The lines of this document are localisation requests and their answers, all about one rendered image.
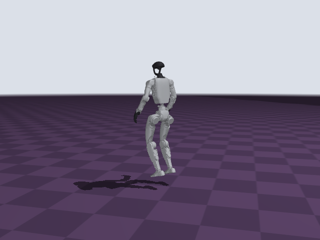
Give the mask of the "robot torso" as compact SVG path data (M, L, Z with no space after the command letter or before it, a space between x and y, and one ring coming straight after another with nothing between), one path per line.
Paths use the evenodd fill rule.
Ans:
M157 106L158 110L155 112L155 114L159 114L160 122L168 121L169 111L166 110L166 107L164 106L164 104L169 103L170 81L168 78L154 77L153 79L154 79L154 86L151 87L152 98L155 104L160 104Z

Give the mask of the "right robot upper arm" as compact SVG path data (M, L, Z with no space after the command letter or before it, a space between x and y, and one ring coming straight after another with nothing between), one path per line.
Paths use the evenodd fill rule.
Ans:
M171 93L170 100L174 101L177 98L177 95L174 88L174 81L172 79L169 79L169 86L170 86L170 93Z

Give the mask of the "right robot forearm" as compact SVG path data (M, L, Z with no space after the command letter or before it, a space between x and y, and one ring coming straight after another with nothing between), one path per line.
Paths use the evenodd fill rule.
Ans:
M166 107L167 111L173 108L173 105L174 105L175 101L176 101L176 99L175 100L169 100L169 103L168 103L168 105Z

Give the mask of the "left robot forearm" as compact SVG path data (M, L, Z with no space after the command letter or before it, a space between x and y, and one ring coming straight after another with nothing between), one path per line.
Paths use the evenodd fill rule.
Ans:
M143 98L144 98L144 95L142 96L141 101L140 101L140 104L139 104L138 108L136 109L136 113L137 113L137 112L140 112L140 114L141 114L144 106L146 105L146 102L143 101Z

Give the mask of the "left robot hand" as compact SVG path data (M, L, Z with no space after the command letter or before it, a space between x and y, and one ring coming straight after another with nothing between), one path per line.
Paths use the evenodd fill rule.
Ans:
M133 118L135 123L137 123L136 119L137 119L137 116L140 115L140 113L141 113L140 111L138 111L137 113L135 111L134 118Z

